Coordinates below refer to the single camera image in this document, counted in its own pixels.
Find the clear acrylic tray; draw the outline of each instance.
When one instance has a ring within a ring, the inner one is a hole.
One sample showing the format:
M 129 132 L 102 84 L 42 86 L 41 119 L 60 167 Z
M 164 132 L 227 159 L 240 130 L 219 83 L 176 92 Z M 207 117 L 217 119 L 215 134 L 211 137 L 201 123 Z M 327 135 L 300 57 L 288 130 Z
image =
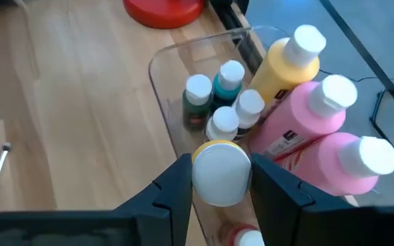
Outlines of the clear acrylic tray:
M 230 59 L 246 68 L 244 87 L 274 41 L 288 34 L 274 27 L 246 27 L 197 38 L 158 51 L 150 62 L 149 75 L 177 156 L 192 153 L 205 141 L 203 131 L 191 133 L 182 124 L 182 93 L 189 75 L 204 74 L 213 79 Z M 194 194 L 194 208 L 209 245 L 219 245 L 216 233 L 226 221 L 258 226 L 250 196 L 235 206 L 216 208 Z

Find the gray floor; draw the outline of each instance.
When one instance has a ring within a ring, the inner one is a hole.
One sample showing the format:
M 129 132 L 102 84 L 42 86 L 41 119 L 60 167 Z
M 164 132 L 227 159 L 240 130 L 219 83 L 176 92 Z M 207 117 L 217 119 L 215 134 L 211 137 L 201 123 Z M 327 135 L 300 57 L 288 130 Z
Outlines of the gray floor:
M 394 1 L 330 0 L 337 12 L 390 78 L 394 78 Z M 319 0 L 254 0 L 246 18 L 251 25 L 273 25 L 292 33 L 301 24 L 315 25 L 327 38 L 320 55 L 321 69 L 354 79 L 375 76 Z M 319 74 L 317 80 L 325 74 Z M 377 136 L 369 123 L 376 94 L 384 89 L 377 79 L 357 83 L 358 101 L 347 111 L 341 131 Z M 378 114 L 384 132 L 394 143 L 394 100 L 387 96 Z M 374 191 L 360 195 L 362 205 L 394 205 L 394 173 L 381 177 Z

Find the paint bottle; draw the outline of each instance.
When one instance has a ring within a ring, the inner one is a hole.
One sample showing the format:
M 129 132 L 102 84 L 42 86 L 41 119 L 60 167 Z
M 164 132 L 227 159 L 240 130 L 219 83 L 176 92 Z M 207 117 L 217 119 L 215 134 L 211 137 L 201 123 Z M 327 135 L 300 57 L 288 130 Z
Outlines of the paint bottle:
M 238 133 L 233 140 L 239 141 L 258 122 L 264 109 L 264 100 L 256 90 L 249 89 L 239 95 L 233 107 L 239 118 Z
M 265 246 L 258 228 L 240 222 L 224 223 L 218 230 L 218 239 L 223 246 Z
M 203 74 L 195 74 L 186 81 L 182 94 L 183 125 L 190 131 L 205 128 L 211 108 L 212 82 Z
M 231 141 L 213 140 L 192 155 L 192 185 L 197 194 L 213 206 L 232 206 L 248 190 L 251 162 Z
M 238 133 L 239 118 L 232 107 L 218 108 L 206 125 L 208 140 L 232 141 Z
M 220 66 L 213 80 L 213 102 L 211 111 L 219 107 L 232 106 L 238 96 L 246 71 L 238 61 L 229 60 Z
M 312 25 L 301 25 L 290 38 L 271 45 L 249 87 L 265 102 L 259 124 L 296 86 L 314 79 L 320 67 L 318 55 L 325 46 L 325 37 Z
M 385 139 L 333 133 L 278 164 L 331 195 L 358 195 L 394 171 L 394 148 Z
M 341 75 L 303 83 L 266 119 L 250 140 L 250 151 L 275 159 L 334 133 L 356 98 L 355 85 Z

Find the black cable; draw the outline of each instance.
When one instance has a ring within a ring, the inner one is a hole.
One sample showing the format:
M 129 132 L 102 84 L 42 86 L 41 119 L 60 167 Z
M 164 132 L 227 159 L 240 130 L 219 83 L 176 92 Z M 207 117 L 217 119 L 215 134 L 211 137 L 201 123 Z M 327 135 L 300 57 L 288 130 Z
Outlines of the black cable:
M 322 70 L 322 69 L 320 69 L 319 71 L 322 72 L 322 73 L 324 73 L 324 74 L 328 74 L 328 75 L 335 74 L 335 73 L 333 73 L 333 72 L 328 72 L 328 71 L 325 71 L 325 70 Z M 364 81 L 364 80 L 367 80 L 367 79 L 379 79 L 378 77 L 363 77 L 363 78 L 361 78 L 361 79 L 354 79 L 354 78 L 349 77 L 349 76 L 345 76 L 345 77 L 348 78 L 349 80 L 353 81 L 354 83 L 358 83 L 358 82 L 361 82 L 361 81 Z

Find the white bottle cap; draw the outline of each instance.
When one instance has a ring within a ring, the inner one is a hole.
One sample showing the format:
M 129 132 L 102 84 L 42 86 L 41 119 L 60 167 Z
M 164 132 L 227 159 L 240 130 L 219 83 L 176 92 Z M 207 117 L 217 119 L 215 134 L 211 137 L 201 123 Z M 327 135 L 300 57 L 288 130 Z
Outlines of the white bottle cap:
M 235 110 L 239 118 L 239 127 L 249 129 L 257 121 L 264 109 L 265 103 L 256 90 L 245 90 L 239 95 Z
M 257 230 L 244 230 L 235 237 L 235 246 L 265 246 L 263 235 Z
M 238 132 L 239 118 L 232 107 L 219 107 L 209 119 L 206 135 L 209 140 L 233 140 Z
M 246 70 L 238 61 L 229 60 L 221 65 L 218 83 L 224 90 L 235 90 L 243 81 Z
M 283 49 L 288 63 L 297 67 L 309 65 L 325 48 L 326 38 L 312 25 L 301 25 Z
M 340 149 L 339 160 L 345 172 L 367 178 L 394 171 L 394 148 L 385 139 L 361 137 Z
M 212 92 L 211 80 L 203 74 L 192 75 L 186 80 L 185 96 L 192 105 L 205 104 Z
M 209 141 L 192 155 L 192 185 L 208 204 L 232 206 L 247 193 L 251 163 L 238 145 Z
M 330 118 L 353 105 L 358 96 L 355 85 L 344 76 L 329 75 L 309 94 L 309 109 Z

